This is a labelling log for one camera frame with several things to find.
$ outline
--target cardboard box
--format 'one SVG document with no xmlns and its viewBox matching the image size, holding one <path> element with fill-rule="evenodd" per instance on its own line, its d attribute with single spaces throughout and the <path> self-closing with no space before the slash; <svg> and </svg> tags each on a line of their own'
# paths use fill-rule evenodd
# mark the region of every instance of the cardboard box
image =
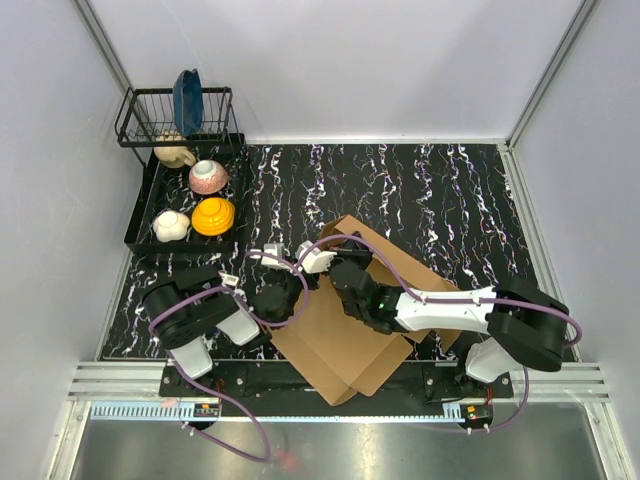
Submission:
<svg viewBox="0 0 640 480">
<path fill-rule="evenodd" d="M 380 249 L 410 286 L 420 290 L 452 291 L 457 288 L 384 237 L 350 215 L 328 223 L 321 237 L 360 232 Z M 374 280 L 398 285 L 395 277 L 374 256 L 367 269 Z M 344 314 L 342 302 L 329 277 L 321 275 L 320 288 L 310 292 L 309 305 L 294 323 L 273 332 L 273 344 L 330 405 L 340 405 L 356 393 L 373 395 L 413 351 L 405 339 L 421 342 L 429 330 L 383 335 Z M 302 299 L 296 305 L 299 308 Z M 443 348 L 460 335 L 438 330 Z"/>
</svg>

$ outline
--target pink bowl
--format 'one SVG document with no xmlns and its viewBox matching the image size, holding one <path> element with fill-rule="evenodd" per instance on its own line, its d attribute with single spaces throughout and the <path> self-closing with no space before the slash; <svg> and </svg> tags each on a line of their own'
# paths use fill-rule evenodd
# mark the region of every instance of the pink bowl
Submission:
<svg viewBox="0 0 640 480">
<path fill-rule="evenodd" d="M 229 181 L 229 174 L 214 160 L 200 160 L 189 171 L 189 186 L 200 195 L 211 195 L 222 190 Z"/>
</svg>

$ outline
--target blue plate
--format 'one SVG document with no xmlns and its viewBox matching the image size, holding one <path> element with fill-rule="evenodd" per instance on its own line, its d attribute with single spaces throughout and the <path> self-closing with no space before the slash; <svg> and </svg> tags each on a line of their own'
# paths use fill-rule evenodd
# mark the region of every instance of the blue plate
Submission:
<svg viewBox="0 0 640 480">
<path fill-rule="evenodd" d="M 182 72 L 173 84 L 173 111 L 174 123 L 183 137 L 202 129 L 204 102 L 200 75 L 195 68 Z"/>
</svg>

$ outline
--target dish rack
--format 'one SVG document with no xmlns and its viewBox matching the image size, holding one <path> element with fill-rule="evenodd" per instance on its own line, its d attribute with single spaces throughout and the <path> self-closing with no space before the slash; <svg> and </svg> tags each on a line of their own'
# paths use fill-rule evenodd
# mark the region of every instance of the dish rack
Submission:
<svg viewBox="0 0 640 480">
<path fill-rule="evenodd" d="M 244 135 L 238 126 L 229 87 L 203 88 L 202 128 L 181 140 L 157 140 L 176 132 L 173 89 L 128 89 L 115 122 L 121 147 L 131 148 L 144 168 L 142 185 L 129 221 L 124 242 L 136 255 L 228 253 L 233 249 L 237 227 L 245 216 L 244 195 L 249 181 L 249 159 L 244 149 Z M 166 168 L 151 152 L 143 161 L 138 149 L 155 146 L 185 146 L 199 160 L 211 159 L 229 173 L 229 182 L 214 195 L 199 195 L 189 188 L 189 169 Z M 233 227 L 222 235 L 206 237 L 189 227 L 180 241 L 162 243 L 153 233 L 153 220 L 171 209 L 191 217 L 195 206 L 207 197 L 219 196 L 235 206 Z"/>
</svg>

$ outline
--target gray wall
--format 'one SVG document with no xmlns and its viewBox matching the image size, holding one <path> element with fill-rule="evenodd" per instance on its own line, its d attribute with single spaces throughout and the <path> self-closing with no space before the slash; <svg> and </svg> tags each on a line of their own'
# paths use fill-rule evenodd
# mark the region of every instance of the gray wall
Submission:
<svg viewBox="0 0 640 480">
<path fill-rule="evenodd" d="M 640 470 L 640 3 L 605 0 L 516 152 L 562 291 Z"/>
<path fill-rule="evenodd" d="M 0 0 L 0 45 L 0 476 L 33 480 L 96 349 L 141 169 L 72 2 Z"/>
<path fill-rule="evenodd" d="M 197 67 L 254 141 L 504 137 L 579 0 L 92 0 L 134 85 Z"/>
</svg>

